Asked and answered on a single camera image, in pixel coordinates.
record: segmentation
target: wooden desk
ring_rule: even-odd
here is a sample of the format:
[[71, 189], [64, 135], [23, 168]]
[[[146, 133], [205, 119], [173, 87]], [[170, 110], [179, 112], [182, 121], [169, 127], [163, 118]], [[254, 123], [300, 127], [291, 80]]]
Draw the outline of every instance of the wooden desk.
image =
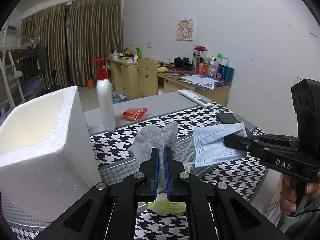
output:
[[127, 63], [126, 59], [107, 58], [111, 69], [111, 79], [115, 91], [127, 93], [128, 100], [140, 98], [137, 62]]
[[191, 71], [184, 70], [172, 70], [169, 69], [168, 72], [158, 73], [159, 78], [164, 79], [164, 93], [171, 93], [178, 91], [180, 89], [190, 89], [200, 95], [203, 95], [218, 104], [225, 106], [228, 93], [231, 87], [230, 83], [224, 81], [218, 81], [215, 83], [214, 89], [202, 90], [203, 87], [197, 85], [191, 85], [183, 82], [181, 76], [192, 75]]

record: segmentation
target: remote control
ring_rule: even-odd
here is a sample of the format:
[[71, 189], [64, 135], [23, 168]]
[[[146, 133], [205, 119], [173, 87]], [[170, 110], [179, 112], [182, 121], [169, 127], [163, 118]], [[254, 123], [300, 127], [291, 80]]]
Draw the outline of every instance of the remote control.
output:
[[194, 101], [198, 105], [201, 105], [205, 108], [212, 106], [212, 104], [210, 102], [204, 100], [203, 98], [197, 96], [195, 93], [192, 93], [189, 90], [181, 89], [181, 90], [178, 90], [178, 92], [179, 92], [179, 94], [182, 94], [183, 96], [189, 98], [190, 100]]

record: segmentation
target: black phone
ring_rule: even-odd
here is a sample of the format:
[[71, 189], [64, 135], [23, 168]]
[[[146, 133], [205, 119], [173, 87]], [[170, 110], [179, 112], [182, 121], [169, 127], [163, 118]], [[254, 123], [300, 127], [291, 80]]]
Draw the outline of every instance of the black phone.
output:
[[[221, 123], [240, 123], [238, 119], [236, 119], [233, 114], [217, 114], [217, 119]], [[246, 128], [245, 133], [248, 137], [252, 137], [252, 133]]]

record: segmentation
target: human hand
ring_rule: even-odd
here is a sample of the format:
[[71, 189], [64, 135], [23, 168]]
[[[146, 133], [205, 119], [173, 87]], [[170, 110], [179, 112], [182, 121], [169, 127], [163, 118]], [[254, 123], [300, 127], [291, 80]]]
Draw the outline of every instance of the human hand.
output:
[[[280, 193], [281, 212], [286, 215], [290, 215], [291, 212], [296, 212], [297, 206], [295, 204], [297, 200], [297, 192], [290, 186], [291, 177], [283, 175], [282, 178], [282, 191]], [[313, 200], [320, 196], [320, 180], [309, 182], [306, 185], [306, 193], [309, 194], [309, 199]]]

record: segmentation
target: white box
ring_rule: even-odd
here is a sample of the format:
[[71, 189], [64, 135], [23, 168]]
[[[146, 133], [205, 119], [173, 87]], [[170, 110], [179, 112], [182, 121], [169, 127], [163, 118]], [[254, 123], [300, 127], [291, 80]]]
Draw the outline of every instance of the white box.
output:
[[16, 107], [0, 127], [0, 191], [27, 214], [52, 222], [98, 182], [77, 86]]

